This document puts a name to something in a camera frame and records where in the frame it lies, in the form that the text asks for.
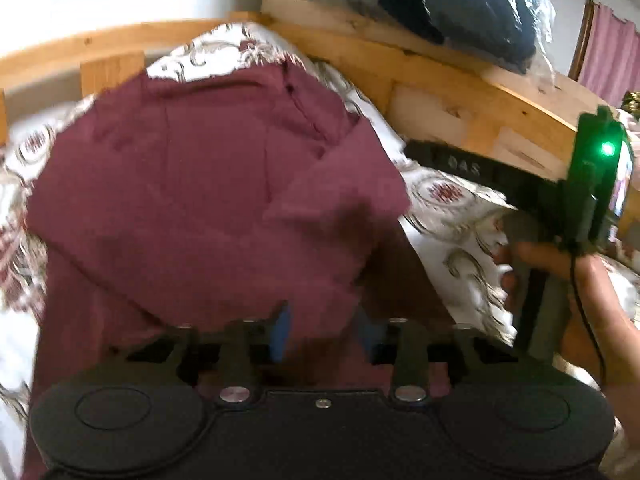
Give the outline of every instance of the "metal screw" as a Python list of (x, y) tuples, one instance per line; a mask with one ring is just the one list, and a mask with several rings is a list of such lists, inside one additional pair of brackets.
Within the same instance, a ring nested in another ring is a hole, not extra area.
[(331, 407), (331, 401), (329, 399), (318, 399), (316, 400), (316, 408), (320, 408), (321, 410), (326, 410)]
[(400, 386), (396, 388), (396, 399), (402, 402), (420, 402), (427, 398), (427, 392), (420, 386), (413, 386), (408, 384), (407, 386)]
[(229, 386), (220, 392), (220, 399), (225, 402), (245, 402), (251, 397), (251, 391), (244, 386)]

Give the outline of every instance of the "round pad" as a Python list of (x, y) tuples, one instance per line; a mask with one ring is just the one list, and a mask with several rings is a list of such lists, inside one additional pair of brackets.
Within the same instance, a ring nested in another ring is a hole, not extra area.
[(615, 427), (596, 390), (556, 375), (528, 377), (517, 364), (492, 365), (442, 400), (439, 417), (453, 442), (491, 466), (550, 474), (598, 460)]
[(186, 384), (59, 384), (31, 412), (43, 455), (82, 472), (134, 472), (178, 455), (199, 434), (200, 397)]

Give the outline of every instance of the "pink curtain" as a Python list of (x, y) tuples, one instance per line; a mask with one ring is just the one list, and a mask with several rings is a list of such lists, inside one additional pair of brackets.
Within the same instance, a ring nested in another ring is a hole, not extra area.
[(607, 6), (596, 6), (578, 83), (616, 108), (626, 91), (640, 90), (640, 35)]

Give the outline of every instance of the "black cable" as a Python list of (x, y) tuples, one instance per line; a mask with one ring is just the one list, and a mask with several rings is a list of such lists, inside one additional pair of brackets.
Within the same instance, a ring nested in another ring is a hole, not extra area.
[(607, 366), (604, 362), (604, 357), (602, 355), (602, 351), (600, 350), (600, 346), (598, 345), (598, 341), (596, 339), (595, 334), (593, 333), (593, 329), (587, 319), (587, 315), (584, 313), (584, 309), (582, 307), (582, 301), (580, 300), (580, 294), (578, 293), (578, 283), (575, 279), (575, 253), (571, 255), (571, 285), (574, 288), (574, 297), (575, 303), (578, 306), (578, 310), (580, 311), (580, 316), (582, 317), (582, 323), (584, 327), (587, 329), (589, 333), (589, 339), (591, 339), (591, 343), (593, 343), (593, 347), (596, 349), (596, 354), (598, 354), (598, 360), (600, 361), (600, 389), (603, 390), (606, 384), (606, 375), (607, 375)]

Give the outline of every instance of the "wooden plank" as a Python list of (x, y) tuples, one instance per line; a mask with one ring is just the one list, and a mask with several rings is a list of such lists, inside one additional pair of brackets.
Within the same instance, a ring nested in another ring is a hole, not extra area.
[(342, 62), (335, 67), (371, 100), (381, 114), (386, 114), (394, 86), (390, 78), (380, 77), (371, 70), (363, 70), (351, 63)]
[(236, 10), (230, 12), (227, 15), (227, 21), (229, 23), (242, 23), (242, 22), (254, 22), (261, 25), (269, 25), (271, 21), (268, 16), (261, 14), (260, 12), (247, 12), (245, 10)]
[(491, 157), (500, 134), (500, 123), (483, 114), (476, 114), (468, 124), (462, 149), (471, 153)]
[(441, 63), (471, 72), (490, 85), (533, 102), (575, 126), (579, 115), (594, 113), (602, 99), (562, 74), (556, 74), (554, 88), (537, 84), (535, 79), (521, 76), (492, 65), (478, 57), (437, 46), (402, 27), (378, 23), (346, 9), (327, 7), (306, 0), (263, 0), (262, 12), (278, 22), (334, 32), (361, 38), (430, 57)]
[(596, 3), (594, 0), (586, 0), (584, 4), (584, 12), (582, 14), (582, 23), (580, 24), (580, 34), (575, 44), (574, 59), (569, 68), (569, 79), (578, 81), (582, 66), (584, 65), (584, 57), (587, 54), (587, 46), (591, 37), (591, 27), (593, 25), (593, 16), (596, 11)]
[(0, 59), (0, 88), (30, 83), (106, 57), (175, 47), (226, 21), (138, 23), (84, 32), (27, 48)]
[(549, 180), (566, 177), (567, 163), (510, 128), (501, 128), (488, 156)]
[(444, 102), (437, 95), (404, 85), (392, 91), (386, 120), (403, 137), (439, 140), (462, 146), (473, 113)]
[(80, 66), (80, 88), (82, 96), (99, 94), (114, 88), (145, 68), (145, 53), (135, 52), (112, 56), (98, 61), (82, 63)]
[(4, 104), (4, 92), (0, 89), (0, 146), (4, 146), (9, 140), (9, 123), (6, 118), (6, 106)]
[(571, 158), (575, 137), (571, 124), (469, 72), (398, 48), (324, 30), (280, 22), (274, 22), (271, 28), (310, 56), (337, 66), (349, 63), (365, 71), (375, 70), (377, 76), (435, 95), (447, 106), (494, 118), (563, 161)]

